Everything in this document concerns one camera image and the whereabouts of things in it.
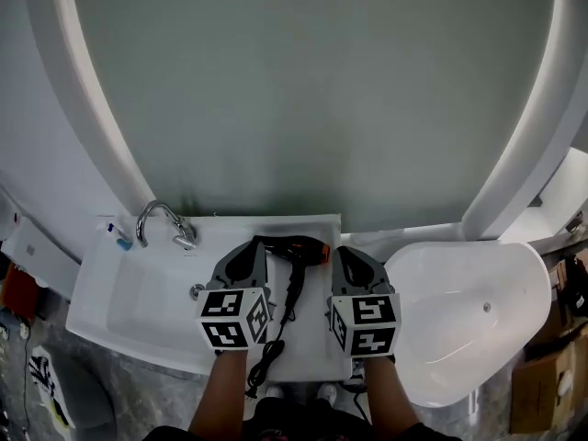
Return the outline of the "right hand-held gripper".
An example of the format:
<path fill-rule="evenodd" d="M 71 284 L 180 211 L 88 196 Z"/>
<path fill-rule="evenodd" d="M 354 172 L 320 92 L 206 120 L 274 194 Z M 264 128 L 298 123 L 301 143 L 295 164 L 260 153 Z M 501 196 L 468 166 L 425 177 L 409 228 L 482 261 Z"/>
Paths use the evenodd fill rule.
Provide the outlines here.
<path fill-rule="evenodd" d="M 401 304 L 384 265 L 348 246 L 337 247 L 331 261 L 326 316 L 336 343 L 346 357 L 391 356 L 401 329 Z M 351 288 L 360 293 L 352 294 Z"/>

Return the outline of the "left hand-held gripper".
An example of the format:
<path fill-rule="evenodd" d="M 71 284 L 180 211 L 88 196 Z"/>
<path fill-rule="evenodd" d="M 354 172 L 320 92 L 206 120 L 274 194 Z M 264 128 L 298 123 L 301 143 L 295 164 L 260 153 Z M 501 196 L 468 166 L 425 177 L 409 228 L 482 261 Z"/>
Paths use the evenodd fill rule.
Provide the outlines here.
<path fill-rule="evenodd" d="M 259 344 L 272 321 L 267 284 L 267 256 L 262 242 L 243 243 L 214 267 L 207 286 L 196 285 L 196 321 L 213 350 L 248 350 Z"/>

